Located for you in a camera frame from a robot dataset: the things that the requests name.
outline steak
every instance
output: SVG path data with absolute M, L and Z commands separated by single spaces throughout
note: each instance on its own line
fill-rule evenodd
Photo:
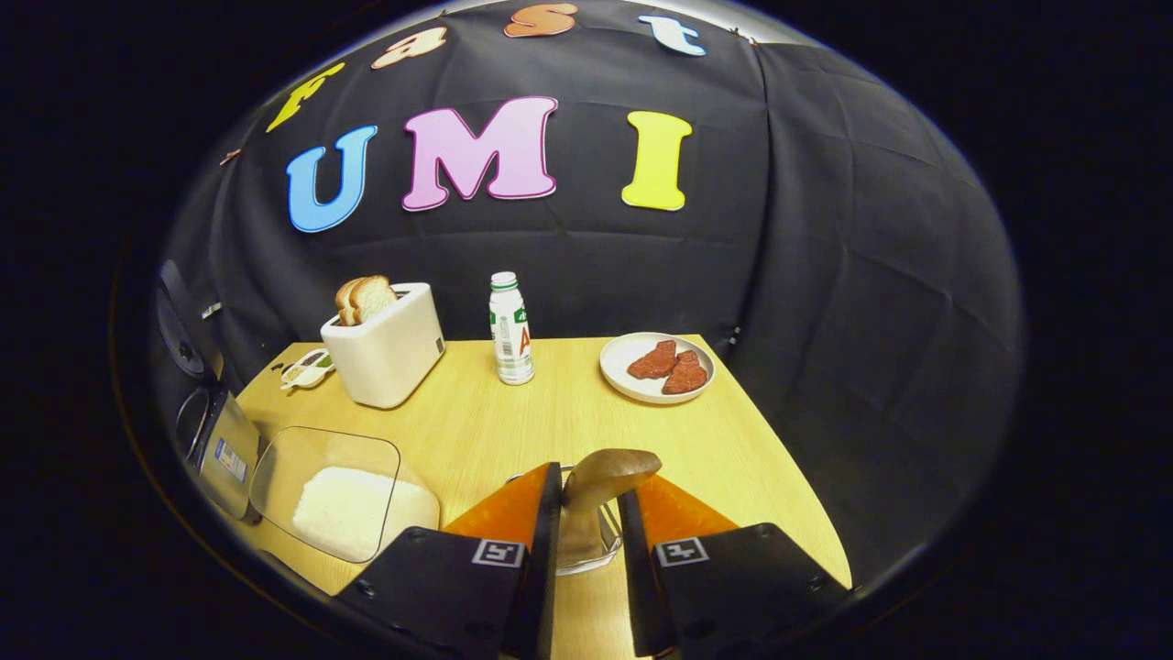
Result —
M 628 367 L 628 374 L 636 379 L 663 379 L 676 367 L 676 342 L 664 340 L 644 358 Z
M 691 393 L 708 381 L 708 374 L 700 367 L 697 352 L 684 352 L 677 356 L 676 367 L 667 377 L 662 390 L 665 395 L 683 395 Z

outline bottle cap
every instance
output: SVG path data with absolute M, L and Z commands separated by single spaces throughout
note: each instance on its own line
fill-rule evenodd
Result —
M 489 280 L 489 285 L 497 291 L 513 288 L 517 285 L 517 275 L 508 270 L 494 272 L 493 279 Z

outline white plate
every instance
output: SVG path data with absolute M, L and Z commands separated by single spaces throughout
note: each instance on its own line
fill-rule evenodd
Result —
M 628 367 L 632 362 L 651 353 L 656 348 L 656 345 L 665 340 L 676 342 L 677 354 L 697 352 L 697 359 L 700 361 L 701 369 L 708 374 L 708 380 L 705 381 L 704 386 L 683 395 L 664 395 L 660 394 L 660 390 L 664 389 L 667 376 L 652 380 L 636 379 L 628 374 Z M 611 340 L 603 347 L 603 353 L 598 356 L 598 366 L 603 370 L 603 377 L 616 390 L 636 401 L 659 406 L 684 403 L 699 397 L 713 383 L 713 377 L 717 375 L 717 370 L 713 368 L 713 356 L 708 355 L 708 352 L 687 340 L 663 333 L 632 333 Z

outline foam letter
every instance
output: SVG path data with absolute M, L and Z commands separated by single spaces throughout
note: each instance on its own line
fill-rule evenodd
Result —
M 690 43 L 685 35 L 700 36 L 691 27 L 684 27 L 680 21 L 667 16 L 639 16 L 639 22 L 652 26 L 652 36 L 662 45 L 685 55 L 700 56 L 705 49 L 696 43 Z
M 506 36 L 547 36 L 562 34 L 575 27 L 570 14 L 578 7 L 562 2 L 561 5 L 534 5 L 514 14 L 513 22 L 506 26 Z
M 290 161 L 290 219 L 293 226 L 312 233 L 330 229 L 346 219 L 362 198 L 366 181 L 366 143 L 378 129 L 364 125 L 343 135 L 334 144 L 343 151 L 343 183 L 328 204 L 318 203 L 318 161 L 326 149 L 314 147 Z
M 555 181 L 545 171 L 545 117 L 558 107 L 547 96 L 522 96 L 506 101 L 475 137 L 452 108 L 432 110 L 407 120 L 404 128 L 415 134 L 412 191 L 404 207 L 421 211 L 448 200 L 440 185 L 440 165 L 460 196 L 472 199 L 494 156 L 497 176 L 489 182 L 490 196 L 503 199 L 544 197 Z
M 298 103 L 305 101 L 310 96 L 313 96 L 313 93 L 317 91 L 318 88 L 321 87 L 321 83 L 326 81 L 326 76 L 343 70 L 344 66 L 346 66 L 346 62 L 338 62 L 325 73 L 319 73 L 299 84 L 298 88 L 290 94 L 290 100 L 285 101 L 285 107 L 282 108 L 282 111 L 277 113 L 277 118 L 273 120 L 273 123 L 269 124 L 265 132 L 277 128 L 282 124 L 282 122 L 296 115 L 297 111 L 301 109 Z
M 404 57 L 415 57 L 425 53 L 430 53 L 445 45 L 443 34 L 448 32 L 446 27 L 434 27 L 415 33 L 407 39 L 395 42 L 387 48 L 387 52 L 371 64 L 373 69 L 381 69 L 402 60 Z
M 629 205 L 674 211 L 684 207 L 684 192 L 677 189 L 680 141 L 692 135 L 692 125 L 680 117 L 660 113 L 635 111 L 628 121 L 636 127 L 636 175 L 621 197 Z

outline white toaster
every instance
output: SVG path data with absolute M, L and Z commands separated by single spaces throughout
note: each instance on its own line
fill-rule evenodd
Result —
M 359 325 L 334 315 L 321 326 L 346 394 L 355 403 L 395 408 L 404 403 L 445 353 L 432 286 L 392 284 L 399 300 Z

